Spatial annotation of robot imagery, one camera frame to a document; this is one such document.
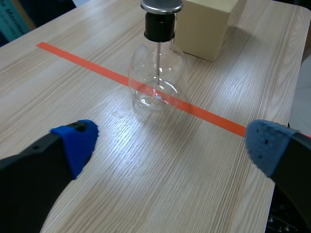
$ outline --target beige box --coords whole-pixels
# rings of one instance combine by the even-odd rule
[[[229,27],[235,27],[246,0],[184,0],[177,13],[174,43],[186,53],[215,61]]]

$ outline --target textured gripper pad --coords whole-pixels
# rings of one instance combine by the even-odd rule
[[[246,128],[246,148],[253,163],[271,177],[296,130],[267,120],[254,120]]]

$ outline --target wood grain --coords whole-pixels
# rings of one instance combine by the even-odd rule
[[[248,0],[216,62],[186,55],[188,101],[244,126],[285,124],[310,17]],[[133,108],[127,87],[35,47],[45,41],[126,75],[143,30],[138,0],[92,0],[0,49],[2,158],[78,119],[100,128],[42,232],[264,232],[274,185],[243,138],[176,109]]]

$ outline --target cardboard box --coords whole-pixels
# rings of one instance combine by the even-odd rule
[[[186,53],[215,61],[229,27],[235,27],[246,0],[184,0],[177,13],[174,43]]]
[[[35,28],[18,0],[0,0],[0,32],[8,42]]]

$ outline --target floor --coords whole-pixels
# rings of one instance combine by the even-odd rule
[[[73,0],[76,6],[89,0]],[[290,126],[311,135],[311,56],[301,65],[290,116]]]

